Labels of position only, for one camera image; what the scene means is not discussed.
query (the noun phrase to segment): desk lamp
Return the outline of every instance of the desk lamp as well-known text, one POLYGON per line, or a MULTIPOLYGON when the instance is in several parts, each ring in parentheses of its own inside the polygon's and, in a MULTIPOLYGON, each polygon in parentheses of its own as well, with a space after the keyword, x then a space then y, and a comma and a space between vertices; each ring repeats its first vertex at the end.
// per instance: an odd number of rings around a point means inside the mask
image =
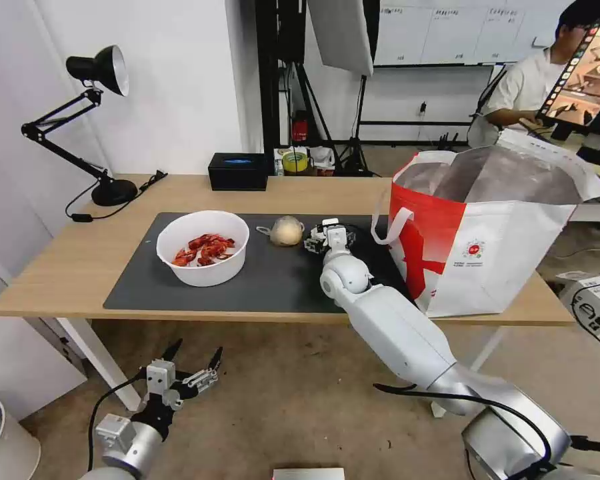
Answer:
POLYGON ((69 74, 80 80, 87 89, 73 100, 38 118, 38 120, 22 125, 22 134, 29 140, 33 140, 94 176, 98 180, 98 186, 91 192, 91 198, 96 205, 110 207, 130 202, 138 193, 138 189, 133 182, 111 178, 106 169, 76 157, 47 138, 47 134, 100 105, 102 90, 95 86, 96 81, 108 90, 123 97, 129 94, 129 76, 127 75, 122 52, 117 45, 111 45, 100 50, 94 58, 69 57, 66 66, 69 74), (67 117, 52 118, 62 110, 84 99, 90 101, 91 104, 67 117))

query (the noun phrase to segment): red and white bag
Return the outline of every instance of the red and white bag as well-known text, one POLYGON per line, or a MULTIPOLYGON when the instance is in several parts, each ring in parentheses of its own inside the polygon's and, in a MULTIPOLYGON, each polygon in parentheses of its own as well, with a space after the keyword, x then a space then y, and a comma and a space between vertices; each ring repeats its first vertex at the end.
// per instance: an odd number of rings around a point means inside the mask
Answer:
POLYGON ((504 311, 600 178, 574 153, 505 130, 492 147, 421 152, 391 185, 388 245, 430 317, 504 311))

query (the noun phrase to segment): black box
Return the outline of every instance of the black box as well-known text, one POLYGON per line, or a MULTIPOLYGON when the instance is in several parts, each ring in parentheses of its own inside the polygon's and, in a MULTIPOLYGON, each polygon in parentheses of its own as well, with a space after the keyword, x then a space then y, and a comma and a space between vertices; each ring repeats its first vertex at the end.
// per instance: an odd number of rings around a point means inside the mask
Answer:
POLYGON ((266 190, 264 153, 214 153, 209 164, 212 190, 266 190))

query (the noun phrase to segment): table leg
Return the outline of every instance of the table leg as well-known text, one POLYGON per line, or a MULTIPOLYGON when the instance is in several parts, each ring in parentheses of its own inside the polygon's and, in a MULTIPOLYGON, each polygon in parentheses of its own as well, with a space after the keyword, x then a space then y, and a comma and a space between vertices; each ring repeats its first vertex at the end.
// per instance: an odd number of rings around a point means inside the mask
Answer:
MULTIPOLYGON (((58 322, 110 387, 116 387, 127 381, 125 374, 85 319, 58 318, 58 322)), ((116 395, 127 410, 138 410, 140 396, 131 385, 118 390, 116 395)))
MULTIPOLYGON (((481 339, 481 343, 484 342, 482 348, 477 354, 470 355, 462 363, 467 365, 470 368, 470 370, 480 370, 480 368, 482 368, 482 365, 484 365, 489 356, 500 344, 506 332, 506 327, 486 327, 481 339)), ((445 413, 447 411, 444 410, 444 408, 442 408, 436 402, 431 402, 431 412, 433 413, 433 416, 435 418, 442 418, 445 416, 445 413)))

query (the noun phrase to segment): lamp shade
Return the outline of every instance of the lamp shade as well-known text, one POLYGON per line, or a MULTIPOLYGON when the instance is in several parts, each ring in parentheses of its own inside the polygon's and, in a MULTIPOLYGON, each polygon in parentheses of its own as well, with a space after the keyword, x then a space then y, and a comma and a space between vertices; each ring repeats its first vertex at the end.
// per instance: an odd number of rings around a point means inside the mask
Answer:
POLYGON ((66 65, 67 71, 75 79, 98 81, 123 97, 129 94, 125 59, 117 45, 103 48, 94 58, 69 57, 66 65))

